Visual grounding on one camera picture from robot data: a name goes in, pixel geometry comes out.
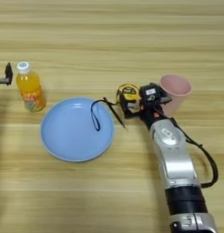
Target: bottle cap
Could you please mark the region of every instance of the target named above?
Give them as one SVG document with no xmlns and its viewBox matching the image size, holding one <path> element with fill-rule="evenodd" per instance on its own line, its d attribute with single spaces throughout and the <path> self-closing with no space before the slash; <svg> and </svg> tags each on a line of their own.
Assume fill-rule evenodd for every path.
<svg viewBox="0 0 224 233">
<path fill-rule="evenodd" d="M 27 63 L 27 62 L 20 62 L 17 65 L 17 69 L 18 69 L 19 74 L 25 75 L 25 74 L 30 72 L 31 67 L 30 67 L 29 63 Z"/>
</svg>

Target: orange juice bottle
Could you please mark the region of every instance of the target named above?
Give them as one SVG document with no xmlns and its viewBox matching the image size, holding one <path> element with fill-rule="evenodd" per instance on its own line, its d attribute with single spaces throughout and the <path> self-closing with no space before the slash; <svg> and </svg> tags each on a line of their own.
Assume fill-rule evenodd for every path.
<svg viewBox="0 0 224 233">
<path fill-rule="evenodd" d="M 46 105 L 46 100 L 40 85 L 39 76 L 31 70 L 27 62 L 20 62 L 17 65 L 17 69 L 16 83 L 25 102 L 25 107 L 30 112 L 42 110 Z"/>
</svg>

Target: plate rim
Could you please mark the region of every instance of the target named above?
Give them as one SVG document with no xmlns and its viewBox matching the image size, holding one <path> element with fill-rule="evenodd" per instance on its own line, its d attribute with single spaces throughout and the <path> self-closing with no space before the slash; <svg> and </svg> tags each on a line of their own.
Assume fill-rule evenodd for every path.
<svg viewBox="0 0 224 233">
<path fill-rule="evenodd" d="M 66 102 L 66 101 L 69 101 L 69 100 L 74 100 L 74 99 L 85 99 L 85 100 L 90 100 L 90 101 L 96 101 L 94 100 L 93 98 L 89 98 L 89 97 L 83 97 L 83 96 L 78 96 L 78 97 L 71 97 L 71 98 L 66 98 L 66 99 L 63 99 L 61 100 L 60 102 L 58 102 L 57 104 L 51 106 L 50 109 L 48 109 L 48 111 L 46 112 L 46 114 L 44 115 L 44 117 L 42 118 L 42 122 L 40 124 L 40 130 L 39 130 L 39 134 L 40 134 L 40 137 L 41 137 L 41 141 L 42 141 L 42 144 L 44 146 L 44 148 L 46 149 L 46 151 L 51 154 L 53 157 L 59 159 L 59 160 L 62 160 L 62 161 L 65 161 L 65 162 L 73 162 L 73 163 L 80 163 L 80 162 L 87 162 L 87 161 L 90 161 L 90 160 L 93 160 L 97 157 L 99 157 L 100 155 L 102 155 L 104 152 L 106 152 L 108 150 L 108 148 L 110 147 L 112 141 L 113 141 L 113 138 L 114 138 L 114 135 L 115 135 L 115 124 L 114 124 L 114 120 L 113 120 L 113 117 L 111 116 L 110 112 L 108 111 L 108 109 L 101 105 L 100 103 L 98 103 L 102 108 L 104 108 L 106 110 L 106 112 L 108 113 L 108 117 L 110 118 L 111 120 L 111 126 L 112 126 L 112 130 L 111 130 L 111 137 L 107 143 L 107 145 L 105 146 L 105 149 L 103 149 L 102 151 L 100 151 L 99 153 L 97 153 L 95 156 L 91 157 L 91 158 L 88 158 L 88 159 L 64 159 L 60 156 L 58 156 L 57 154 L 55 154 L 54 152 L 52 152 L 46 145 L 44 139 L 43 139 L 43 134 L 42 134 L 42 129 L 43 129 L 43 124 L 45 122 L 45 119 L 46 119 L 46 116 L 51 112 L 53 111 L 53 109 L 55 107 L 57 107 L 58 105 L 62 104 L 63 102 Z"/>
</svg>

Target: bottle label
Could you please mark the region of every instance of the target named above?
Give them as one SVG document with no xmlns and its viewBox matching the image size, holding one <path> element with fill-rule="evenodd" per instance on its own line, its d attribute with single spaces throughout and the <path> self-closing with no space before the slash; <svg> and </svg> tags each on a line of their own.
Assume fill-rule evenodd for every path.
<svg viewBox="0 0 224 233">
<path fill-rule="evenodd" d="M 46 101 L 41 87 L 34 93 L 21 93 L 21 96 L 25 102 L 25 107 L 31 112 L 40 111 L 45 106 Z"/>
</svg>

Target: blue plate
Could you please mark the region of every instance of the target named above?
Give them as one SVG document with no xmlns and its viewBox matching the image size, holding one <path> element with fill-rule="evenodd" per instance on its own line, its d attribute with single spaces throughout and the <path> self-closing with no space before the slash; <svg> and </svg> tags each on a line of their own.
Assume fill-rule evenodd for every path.
<svg viewBox="0 0 224 233">
<path fill-rule="evenodd" d="M 109 147 L 114 136 L 114 123 L 108 110 L 99 103 L 94 113 L 101 125 L 96 131 L 89 98 L 71 98 L 53 106 L 41 125 L 41 138 L 53 156 L 70 162 L 83 162 L 98 157 Z"/>
</svg>

